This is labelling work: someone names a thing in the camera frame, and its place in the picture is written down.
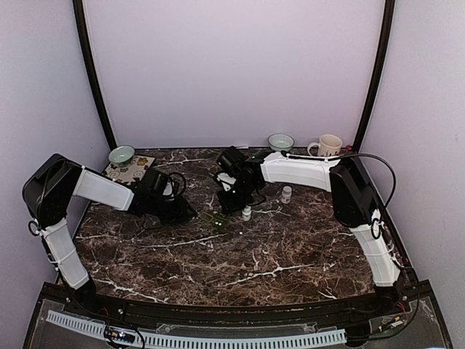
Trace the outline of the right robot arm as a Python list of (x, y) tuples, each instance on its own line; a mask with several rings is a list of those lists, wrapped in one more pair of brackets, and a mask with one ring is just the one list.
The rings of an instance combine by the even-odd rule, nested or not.
[(385, 316), (397, 306), (399, 294), (391, 287), (399, 278), (400, 264), (385, 234), (386, 206), (355, 155), (323, 158), (263, 150), (247, 156), (231, 146), (221, 152), (217, 164), (221, 170), (215, 180), (222, 186), (217, 196), (225, 214), (251, 206), (253, 195), (267, 183), (304, 185), (329, 192), (333, 215), (358, 240), (375, 286), (386, 287), (371, 298), (371, 310)]

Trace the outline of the white pill bottle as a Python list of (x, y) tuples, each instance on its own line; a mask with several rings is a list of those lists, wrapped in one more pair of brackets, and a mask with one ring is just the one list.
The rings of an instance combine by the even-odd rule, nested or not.
[(281, 192), (280, 201), (283, 204), (289, 204), (291, 202), (292, 197), (292, 187), (291, 186), (284, 186)]

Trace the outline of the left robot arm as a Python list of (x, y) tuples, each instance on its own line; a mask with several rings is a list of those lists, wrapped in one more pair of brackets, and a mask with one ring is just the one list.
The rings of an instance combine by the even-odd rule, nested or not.
[(102, 312), (102, 300), (86, 287), (92, 278), (78, 255), (68, 228), (74, 201), (97, 204), (136, 217), (154, 217), (163, 226), (181, 225), (197, 212), (185, 198), (187, 180), (179, 172), (149, 166), (132, 184), (119, 182), (58, 153), (51, 155), (24, 183), (22, 200), (49, 261), (65, 285), (78, 291), (74, 305), (87, 317)]

